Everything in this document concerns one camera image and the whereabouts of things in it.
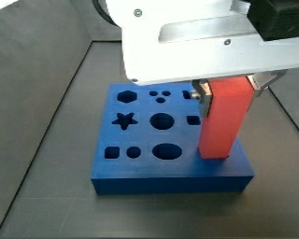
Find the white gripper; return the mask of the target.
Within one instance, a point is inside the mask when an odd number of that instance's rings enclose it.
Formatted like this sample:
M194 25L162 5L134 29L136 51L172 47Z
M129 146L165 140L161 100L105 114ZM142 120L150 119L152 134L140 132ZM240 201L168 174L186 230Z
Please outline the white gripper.
M105 0L121 28L126 78L138 85L190 80L190 98L208 116L205 79L247 75L252 96L299 67L299 37L265 41L241 0Z

